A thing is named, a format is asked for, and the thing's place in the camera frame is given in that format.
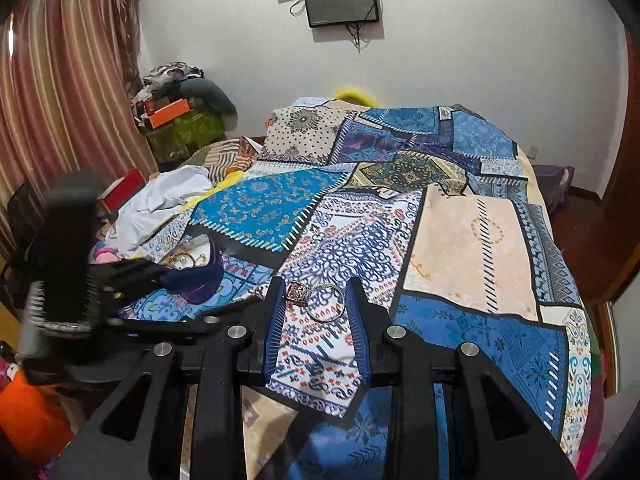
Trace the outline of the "white purple jewelry box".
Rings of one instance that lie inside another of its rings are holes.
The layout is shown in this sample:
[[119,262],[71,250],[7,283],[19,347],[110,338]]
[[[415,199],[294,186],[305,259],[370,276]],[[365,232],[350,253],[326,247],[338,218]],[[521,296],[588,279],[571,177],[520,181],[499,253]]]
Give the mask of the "white purple jewelry box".
[[204,304],[224,277],[220,251],[208,234],[187,236],[160,264],[167,270],[160,284],[189,304]]

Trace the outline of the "white cloth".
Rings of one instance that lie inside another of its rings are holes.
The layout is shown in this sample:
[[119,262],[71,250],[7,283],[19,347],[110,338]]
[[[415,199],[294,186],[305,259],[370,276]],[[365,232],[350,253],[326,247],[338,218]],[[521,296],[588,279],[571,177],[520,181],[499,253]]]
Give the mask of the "white cloth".
[[213,187],[203,166],[184,165],[159,174],[119,209],[117,219],[105,234],[105,245],[128,258],[165,223],[180,214],[191,198]]

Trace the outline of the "orange sleeve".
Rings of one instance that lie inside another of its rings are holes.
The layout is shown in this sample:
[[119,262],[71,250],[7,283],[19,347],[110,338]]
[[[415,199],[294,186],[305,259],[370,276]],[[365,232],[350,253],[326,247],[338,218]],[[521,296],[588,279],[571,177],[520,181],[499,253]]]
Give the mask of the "orange sleeve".
[[70,421],[56,392],[31,385],[22,370],[1,390],[1,428],[29,466],[48,466],[73,440]]

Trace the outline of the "yellow printed cloth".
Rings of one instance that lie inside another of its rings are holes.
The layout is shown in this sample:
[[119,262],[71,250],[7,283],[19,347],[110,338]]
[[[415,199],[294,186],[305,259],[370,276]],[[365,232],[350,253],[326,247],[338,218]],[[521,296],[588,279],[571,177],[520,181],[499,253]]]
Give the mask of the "yellow printed cloth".
[[211,190],[199,196],[190,198],[190,200],[188,200],[184,204],[183,210],[194,208],[198,203],[201,203],[202,200],[206,200],[206,198],[209,198],[210,196],[222,190],[225,190],[226,188],[230,188],[230,186],[237,184],[239,180],[241,180],[242,177],[244,176],[245,176],[245,172],[242,170],[236,170],[236,171],[230,172],[230,174],[227,174],[220,182],[215,184]]

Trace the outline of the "red box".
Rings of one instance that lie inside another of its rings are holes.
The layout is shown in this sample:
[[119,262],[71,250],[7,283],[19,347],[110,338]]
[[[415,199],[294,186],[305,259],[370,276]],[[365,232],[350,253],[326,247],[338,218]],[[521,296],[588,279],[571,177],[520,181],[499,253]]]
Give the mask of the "red box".
[[114,214],[144,186],[145,177],[142,172],[137,168],[129,169],[123,177],[104,190],[99,197],[99,204],[106,214]]

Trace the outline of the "striped orange pillow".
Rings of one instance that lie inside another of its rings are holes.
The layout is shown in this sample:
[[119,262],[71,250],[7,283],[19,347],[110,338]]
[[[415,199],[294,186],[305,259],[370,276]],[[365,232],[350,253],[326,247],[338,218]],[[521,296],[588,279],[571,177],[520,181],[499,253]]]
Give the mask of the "striped orange pillow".
[[247,138],[213,143],[205,155],[203,166],[213,184],[224,180],[235,171],[246,171],[254,165],[262,146]]

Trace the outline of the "green patterned cloth cabinet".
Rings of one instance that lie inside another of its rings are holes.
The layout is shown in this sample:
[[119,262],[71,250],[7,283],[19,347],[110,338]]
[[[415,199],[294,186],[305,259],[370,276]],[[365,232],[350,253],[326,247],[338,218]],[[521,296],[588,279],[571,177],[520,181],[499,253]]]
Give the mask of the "green patterned cloth cabinet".
[[194,108],[145,136],[158,166],[181,164],[200,148],[224,140],[224,124],[217,113]]

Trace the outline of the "orange box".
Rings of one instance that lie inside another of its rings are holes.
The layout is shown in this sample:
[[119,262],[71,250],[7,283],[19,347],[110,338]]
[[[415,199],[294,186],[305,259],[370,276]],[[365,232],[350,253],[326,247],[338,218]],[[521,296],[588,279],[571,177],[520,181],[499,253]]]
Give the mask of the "orange box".
[[188,100],[180,99],[169,102],[168,99],[148,99],[144,102],[146,117],[144,124],[150,129],[157,129],[172,122],[174,119],[188,114],[192,107]]

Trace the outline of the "blue patchwork bedspread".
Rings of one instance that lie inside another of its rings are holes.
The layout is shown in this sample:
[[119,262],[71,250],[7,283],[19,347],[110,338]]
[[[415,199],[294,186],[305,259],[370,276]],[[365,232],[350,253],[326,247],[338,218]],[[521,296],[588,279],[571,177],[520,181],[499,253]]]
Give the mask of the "blue patchwork bedspread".
[[[129,257],[160,263],[208,234],[224,277],[204,304],[160,286],[123,318],[177,322],[285,284],[359,278],[368,299],[429,344],[477,344],[569,460],[591,396],[589,323],[554,244],[532,167],[460,105],[379,108],[301,99],[275,110],[254,165],[182,210]],[[290,304],[277,363],[243,396],[253,478],[377,479],[390,402],[369,388],[347,312],[311,321]]]

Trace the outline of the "pile of clothes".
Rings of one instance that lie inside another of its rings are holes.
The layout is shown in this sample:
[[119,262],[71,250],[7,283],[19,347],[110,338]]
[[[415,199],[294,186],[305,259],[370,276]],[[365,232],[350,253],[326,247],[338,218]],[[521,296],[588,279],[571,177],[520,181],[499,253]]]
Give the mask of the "pile of clothes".
[[238,112],[228,96],[204,70],[185,62],[169,62],[157,66],[142,77],[142,89],[132,98],[134,118],[142,121],[144,102],[167,98],[170,102],[180,99],[200,99],[221,117],[236,117]]

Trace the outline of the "striped pink curtain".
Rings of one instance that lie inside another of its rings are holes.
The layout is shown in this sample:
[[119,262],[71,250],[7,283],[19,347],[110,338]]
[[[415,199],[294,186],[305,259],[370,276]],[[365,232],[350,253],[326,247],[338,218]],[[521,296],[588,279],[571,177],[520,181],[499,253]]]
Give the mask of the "striped pink curtain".
[[1,20],[1,200],[37,203],[63,174],[157,164],[134,124],[139,0],[17,0]]

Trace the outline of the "brown wooden door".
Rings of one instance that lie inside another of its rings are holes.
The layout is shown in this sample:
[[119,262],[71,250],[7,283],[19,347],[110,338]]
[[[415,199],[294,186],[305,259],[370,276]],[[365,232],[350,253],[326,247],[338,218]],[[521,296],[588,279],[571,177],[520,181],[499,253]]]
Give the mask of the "brown wooden door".
[[639,266],[639,44],[629,38],[627,47],[624,128],[596,226],[597,274],[591,295],[597,302],[618,296]]

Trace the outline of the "yellow plush item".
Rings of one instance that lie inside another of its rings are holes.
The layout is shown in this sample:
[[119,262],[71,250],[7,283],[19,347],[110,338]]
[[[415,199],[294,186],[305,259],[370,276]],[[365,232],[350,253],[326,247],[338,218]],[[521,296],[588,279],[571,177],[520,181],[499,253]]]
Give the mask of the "yellow plush item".
[[342,87],[337,89],[332,96],[333,99],[344,101],[352,105],[363,107],[379,107],[380,103],[369,93],[354,87]]

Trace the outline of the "dark bag on floor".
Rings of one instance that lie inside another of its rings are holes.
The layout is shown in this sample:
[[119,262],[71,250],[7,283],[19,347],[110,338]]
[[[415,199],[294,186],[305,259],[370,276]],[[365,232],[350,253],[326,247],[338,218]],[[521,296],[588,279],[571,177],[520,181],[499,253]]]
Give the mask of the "dark bag on floor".
[[534,165],[534,174],[549,214],[564,203],[572,185],[575,168],[572,166]]

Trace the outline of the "wall mounted black monitor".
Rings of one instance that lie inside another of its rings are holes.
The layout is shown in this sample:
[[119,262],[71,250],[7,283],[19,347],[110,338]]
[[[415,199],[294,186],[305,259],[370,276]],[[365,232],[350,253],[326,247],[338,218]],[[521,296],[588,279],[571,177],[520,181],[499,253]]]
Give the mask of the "wall mounted black monitor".
[[378,0],[305,0],[308,25],[319,28],[376,23]]

